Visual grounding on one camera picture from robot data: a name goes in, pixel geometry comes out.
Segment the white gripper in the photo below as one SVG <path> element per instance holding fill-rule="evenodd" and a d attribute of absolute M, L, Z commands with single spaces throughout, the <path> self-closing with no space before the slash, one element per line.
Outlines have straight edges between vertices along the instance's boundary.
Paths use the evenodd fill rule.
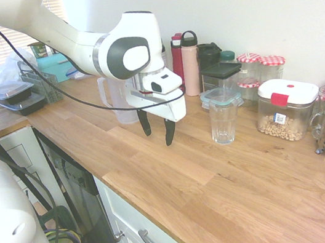
<path fill-rule="evenodd" d="M 131 85 L 126 85 L 125 90 L 127 103 L 134 108 L 140 108 L 137 110 L 137 116 L 147 137 L 151 135 L 152 131 L 146 112 L 165 119 L 166 145 L 170 146 L 174 139 L 175 123 L 183 119 L 187 113 L 182 90 L 175 89 L 164 95 L 155 92 L 146 95 Z"/>

